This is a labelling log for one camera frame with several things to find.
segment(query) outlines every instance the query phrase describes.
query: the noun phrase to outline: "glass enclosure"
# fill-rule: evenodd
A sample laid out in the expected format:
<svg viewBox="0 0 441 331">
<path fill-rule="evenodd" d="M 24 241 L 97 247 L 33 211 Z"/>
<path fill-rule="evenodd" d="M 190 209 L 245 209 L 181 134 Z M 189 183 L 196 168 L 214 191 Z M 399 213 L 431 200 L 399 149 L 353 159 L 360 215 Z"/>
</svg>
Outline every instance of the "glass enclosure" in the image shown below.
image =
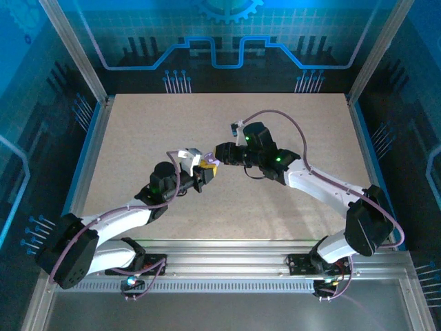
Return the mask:
<svg viewBox="0 0 441 331">
<path fill-rule="evenodd" d="M 59 0 L 108 95 L 348 93 L 395 0 Z M 441 3 L 416 0 L 358 111 L 407 247 L 441 251 Z M 0 1 L 1 327 L 17 330 L 99 107 L 37 0 Z"/>
<path fill-rule="evenodd" d="M 96 102 L 38 2 L 0 5 L 0 328 L 18 330 L 48 230 L 30 217 L 61 214 Z"/>
</svg>

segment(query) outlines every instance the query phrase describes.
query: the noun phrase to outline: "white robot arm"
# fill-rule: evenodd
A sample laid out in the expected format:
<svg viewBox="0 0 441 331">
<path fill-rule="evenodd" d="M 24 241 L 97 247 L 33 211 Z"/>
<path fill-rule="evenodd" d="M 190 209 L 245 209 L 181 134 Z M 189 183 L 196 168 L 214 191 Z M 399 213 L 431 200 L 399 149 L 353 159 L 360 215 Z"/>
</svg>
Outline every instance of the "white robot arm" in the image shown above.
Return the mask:
<svg viewBox="0 0 441 331">
<path fill-rule="evenodd" d="M 185 195 L 190 188 L 201 192 L 216 175 L 219 162 L 212 153 L 202 158 L 201 152 L 191 148 L 177 154 L 181 172 L 177 174 L 176 164 L 157 164 L 150 183 L 126 205 L 103 215 L 62 216 L 35 254 L 37 264 L 64 289 L 93 272 L 113 268 L 136 272 L 150 264 L 135 241 L 109 239 L 157 220 L 174 197 Z"/>
<path fill-rule="evenodd" d="M 368 197 L 389 210 L 380 188 L 372 185 L 364 189 L 312 168 L 300 155 L 278 149 L 261 122 L 244 126 L 238 121 L 232 124 L 232 130 L 236 143 L 216 146 L 218 160 L 245 169 L 257 166 L 264 177 L 311 195 L 346 219 L 344 230 L 326 236 L 310 252 L 317 273 L 323 272 L 326 265 L 355 253 L 371 256 L 393 230 L 393 224 L 381 212 L 360 198 L 360 195 Z"/>
</svg>

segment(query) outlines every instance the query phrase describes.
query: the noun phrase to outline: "yellow object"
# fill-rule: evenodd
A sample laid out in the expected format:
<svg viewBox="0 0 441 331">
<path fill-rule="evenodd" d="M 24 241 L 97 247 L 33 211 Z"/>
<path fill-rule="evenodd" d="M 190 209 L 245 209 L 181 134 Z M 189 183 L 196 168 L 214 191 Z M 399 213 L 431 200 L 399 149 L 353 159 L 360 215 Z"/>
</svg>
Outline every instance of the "yellow object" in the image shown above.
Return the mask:
<svg viewBox="0 0 441 331">
<path fill-rule="evenodd" d="M 201 168 L 204 168 L 204 169 L 212 169 L 213 170 L 213 176 L 216 176 L 216 172 L 217 172 L 217 169 L 218 169 L 218 166 L 216 164 L 208 164 L 206 162 L 206 160 L 202 160 L 201 163 L 199 164 L 199 166 Z"/>
</svg>

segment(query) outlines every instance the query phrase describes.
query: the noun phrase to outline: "wooden work surface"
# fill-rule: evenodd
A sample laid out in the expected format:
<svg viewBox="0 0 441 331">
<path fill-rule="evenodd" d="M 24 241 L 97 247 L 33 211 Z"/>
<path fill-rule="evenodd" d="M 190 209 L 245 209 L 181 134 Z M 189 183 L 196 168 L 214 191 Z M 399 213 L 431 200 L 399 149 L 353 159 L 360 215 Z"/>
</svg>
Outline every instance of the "wooden work surface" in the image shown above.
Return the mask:
<svg viewBox="0 0 441 331">
<path fill-rule="evenodd" d="M 303 129 L 310 164 L 333 176 L 369 185 L 343 94 L 118 94 L 85 202 L 84 215 L 127 203 L 149 182 L 165 152 L 206 153 L 234 141 L 230 123 L 262 109 L 290 114 Z M 255 119 L 279 148 L 302 154 L 295 127 L 277 114 Z M 254 169 L 250 174 L 258 175 Z M 221 165 L 202 194 L 189 191 L 157 221 L 125 233 L 134 239 L 321 239 L 345 226 L 330 207 L 270 180 Z"/>
</svg>

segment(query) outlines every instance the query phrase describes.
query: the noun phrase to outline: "blue led light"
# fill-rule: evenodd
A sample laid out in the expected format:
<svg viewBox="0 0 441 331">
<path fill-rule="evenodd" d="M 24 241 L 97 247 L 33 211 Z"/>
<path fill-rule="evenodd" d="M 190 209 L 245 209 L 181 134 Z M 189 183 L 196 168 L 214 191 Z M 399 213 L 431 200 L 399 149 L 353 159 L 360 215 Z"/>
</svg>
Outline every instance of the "blue led light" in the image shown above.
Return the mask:
<svg viewBox="0 0 441 331">
<path fill-rule="evenodd" d="M 135 276 L 130 276 L 127 278 L 127 285 L 133 286 L 135 284 L 136 284 L 136 277 Z"/>
</svg>

